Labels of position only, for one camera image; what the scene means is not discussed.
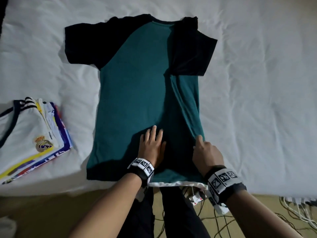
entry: person's left hand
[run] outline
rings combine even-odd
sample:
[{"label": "person's left hand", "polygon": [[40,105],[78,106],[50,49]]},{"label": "person's left hand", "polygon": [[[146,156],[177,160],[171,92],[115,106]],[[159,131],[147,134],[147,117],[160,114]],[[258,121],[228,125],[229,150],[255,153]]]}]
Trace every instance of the person's left hand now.
[{"label": "person's left hand", "polygon": [[156,126],[148,129],[144,135],[140,137],[139,153],[138,158],[143,158],[148,160],[154,168],[157,168],[164,158],[164,151],[166,146],[166,141],[162,142],[163,130],[161,129],[156,136]]}]

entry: hand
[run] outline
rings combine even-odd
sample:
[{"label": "hand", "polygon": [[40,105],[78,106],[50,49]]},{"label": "hand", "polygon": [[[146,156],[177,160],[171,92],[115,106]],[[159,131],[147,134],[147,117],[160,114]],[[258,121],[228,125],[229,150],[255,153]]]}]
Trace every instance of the hand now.
[{"label": "hand", "polygon": [[203,177],[214,165],[224,165],[224,158],[217,149],[209,142],[203,142],[203,137],[196,137],[196,146],[194,146],[193,162]]},{"label": "hand", "polygon": [[155,135],[155,125],[152,127],[151,134],[150,130],[148,129],[145,133],[145,137],[144,135],[141,135],[138,158],[146,159],[153,165],[154,168],[157,168],[164,158],[166,141],[164,141],[161,145],[163,137],[162,129],[158,132],[156,140]]}]

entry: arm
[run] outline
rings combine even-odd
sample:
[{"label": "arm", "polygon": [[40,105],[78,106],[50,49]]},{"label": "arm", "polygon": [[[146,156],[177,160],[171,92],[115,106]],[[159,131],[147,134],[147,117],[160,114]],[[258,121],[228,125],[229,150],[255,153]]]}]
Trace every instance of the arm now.
[{"label": "arm", "polygon": [[[215,165],[224,165],[221,152],[209,142],[203,142],[201,135],[196,138],[193,162],[204,177]],[[246,190],[240,190],[232,194],[225,204],[236,219],[246,238],[301,237],[294,229]]]},{"label": "arm", "polygon": [[[141,135],[138,157],[148,160],[156,168],[164,157],[166,142],[161,145],[163,130],[160,130],[156,139],[155,135],[156,126],[153,126],[151,134],[148,129],[145,136]],[[117,237],[141,184],[142,180],[139,176],[133,173],[124,175],[93,206],[69,237]]]}]

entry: wristband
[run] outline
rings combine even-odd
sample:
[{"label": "wristband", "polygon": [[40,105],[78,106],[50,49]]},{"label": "wristband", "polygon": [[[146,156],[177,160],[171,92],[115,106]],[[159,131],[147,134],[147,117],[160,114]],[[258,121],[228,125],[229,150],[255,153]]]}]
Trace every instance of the wristband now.
[{"label": "wristband", "polygon": [[223,165],[213,167],[206,174],[205,179],[208,181],[211,198],[216,204],[224,203],[232,194],[247,189],[241,178],[232,169]]},{"label": "wristband", "polygon": [[154,174],[154,168],[149,161],[141,158],[136,158],[128,166],[127,173],[133,173],[139,176],[142,180],[141,186],[144,188],[149,185]]}]

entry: white duvet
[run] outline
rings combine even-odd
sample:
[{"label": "white duvet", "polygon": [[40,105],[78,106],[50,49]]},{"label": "white duvet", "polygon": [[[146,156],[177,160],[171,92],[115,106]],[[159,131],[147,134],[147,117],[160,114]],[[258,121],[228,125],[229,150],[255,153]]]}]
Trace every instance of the white duvet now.
[{"label": "white duvet", "polygon": [[150,13],[197,16],[218,39],[199,78],[206,139],[250,192],[317,197],[317,0],[9,0],[0,39],[0,104],[53,101],[74,148],[0,187],[0,195],[106,188],[86,180],[100,82],[69,64],[64,27]]}]

